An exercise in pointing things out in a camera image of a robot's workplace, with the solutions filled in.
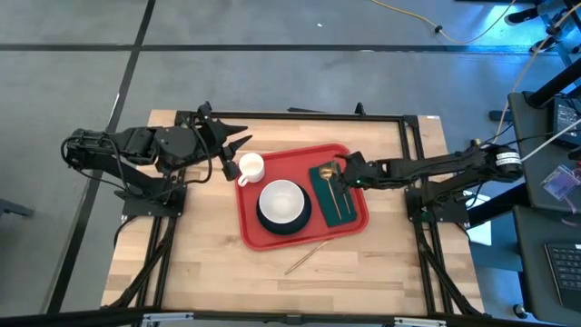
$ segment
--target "gray floor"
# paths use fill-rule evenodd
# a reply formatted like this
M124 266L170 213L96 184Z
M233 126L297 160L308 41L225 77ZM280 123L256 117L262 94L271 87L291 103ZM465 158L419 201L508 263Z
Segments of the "gray floor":
M452 0L389 3L422 12L457 38L478 34L503 5ZM4 1L1 43L132 44L144 0ZM530 45L541 22L501 22L477 45ZM158 1L146 44L439 45L430 28L369 1ZM0 52L0 197L36 209L31 219L0 219L0 316L40 312L62 255L84 178L68 170L58 147L74 128L103 129L129 58L126 52ZM119 129L146 124L158 109L283 111L289 106L371 114L437 114L449 150L496 131L487 111L502 109L525 54L229 52L141 53ZM518 90L531 90L564 68L541 55ZM507 133L503 140L509 140ZM487 184L495 195L507 185ZM65 311L98 307L122 204L102 186ZM520 302L516 274L478 268L487 312L513 319ZM198 322L223 326L221 322ZM244 323L259 326L258 323Z

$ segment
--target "white cup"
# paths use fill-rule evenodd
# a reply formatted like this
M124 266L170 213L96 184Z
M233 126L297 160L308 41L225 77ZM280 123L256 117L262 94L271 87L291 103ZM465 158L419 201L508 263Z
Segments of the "white cup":
M259 154L245 154L240 158L238 167L242 176L238 179L238 185L244 186L246 183L257 183L264 177L264 160Z

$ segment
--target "black table leg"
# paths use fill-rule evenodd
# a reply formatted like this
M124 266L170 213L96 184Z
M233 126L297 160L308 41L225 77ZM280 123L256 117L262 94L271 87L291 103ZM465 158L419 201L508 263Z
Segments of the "black table leg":
M0 215L2 213L16 213L23 216L31 216L33 212L34 210L28 209L20 204L0 199Z
M502 213L509 212L517 204L530 206L527 185L524 183L468 210L470 227L476 227Z

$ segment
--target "wooden tabletop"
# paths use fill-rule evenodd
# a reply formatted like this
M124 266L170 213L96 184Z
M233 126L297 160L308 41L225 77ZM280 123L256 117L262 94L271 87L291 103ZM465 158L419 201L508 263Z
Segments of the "wooden tabletop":
M153 110L151 126L172 126L175 111ZM398 125L389 122L226 119L252 134L238 152L270 153L340 143L366 160L402 156ZM447 152L439 118L421 116L427 157ZM413 136L408 132L413 148ZM226 182L218 159L212 179L190 185L178 220L163 308L190 311L426 314L416 240L403 190L367 190L369 225L332 240L294 272L284 275L319 243L255 252L241 240L234 183ZM188 168L186 180L203 178L207 165ZM156 174L152 167L145 172ZM140 217L119 236L103 304L116 300L143 265L152 217ZM451 223L439 225L446 268L471 304L483 310L466 235ZM151 279L150 290L156 278ZM432 272L436 305L439 286ZM148 292L147 303L153 301Z

